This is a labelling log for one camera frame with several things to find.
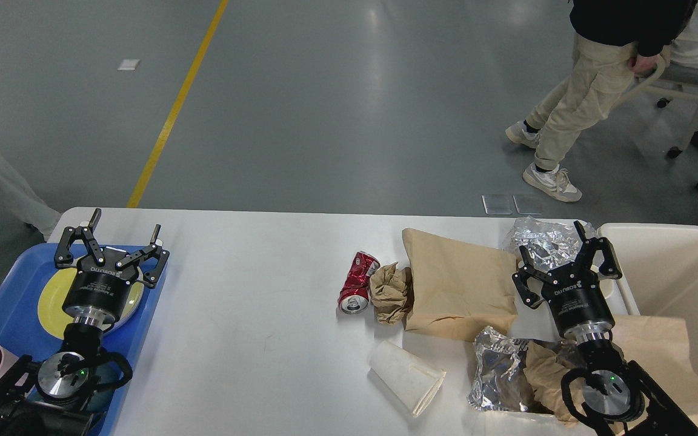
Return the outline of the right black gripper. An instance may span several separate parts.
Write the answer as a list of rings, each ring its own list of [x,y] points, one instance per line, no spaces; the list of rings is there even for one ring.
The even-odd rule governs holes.
[[[618,280],[623,277],[613,245],[606,237],[587,239],[585,227],[580,221],[574,221],[574,229],[582,241],[573,265],[565,265],[550,271],[540,271],[526,246],[519,246],[522,265],[512,275],[513,284],[522,303],[537,309],[543,298],[548,302],[554,324],[563,339],[576,339],[577,329],[584,331],[597,326],[603,333],[615,325],[610,307],[599,287],[599,279]],[[601,253],[603,262],[592,270],[593,260]],[[543,283],[541,295],[530,290],[529,279]]]

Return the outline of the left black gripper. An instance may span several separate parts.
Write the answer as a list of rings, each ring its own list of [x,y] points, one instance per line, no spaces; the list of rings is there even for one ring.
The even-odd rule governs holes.
[[[64,229],[56,247],[55,268],[74,270],[61,305],[64,314],[75,322],[111,331],[132,315],[144,286],[156,287],[171,252],[159,240],[161,224],[155,225],[148,245],[133,253],[103,251],[93,234],[101,215],[102,210],[95,209],[86,225]],[[85,255],[72,254],[71,248],[77,241],[85,246]],[[155,265],[141,269],[151,259],[157,260]]]

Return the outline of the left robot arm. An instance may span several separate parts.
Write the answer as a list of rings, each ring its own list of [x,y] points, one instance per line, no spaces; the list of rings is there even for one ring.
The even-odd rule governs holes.
[[[100,245],[101,210],[24,252],[0,287],[0,435],[109,435],[170,252]]]

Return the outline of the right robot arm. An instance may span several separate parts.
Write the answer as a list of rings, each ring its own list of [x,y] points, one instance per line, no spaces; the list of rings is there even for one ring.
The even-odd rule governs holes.
[[[562,376],[560,395],[580,423],[598,435],[610,435],[623,424],[626,435],[698,435],[698,427],[634,360],[624,359],[613,345],[612,312],[600,288],[601,279],[617,280],[622,271],[606,237],[581,240],[572,262],[541,271],[526,246],[512,280],[521,301],[535,309],[548,304],[562,339],[573,340],[585,366]]]

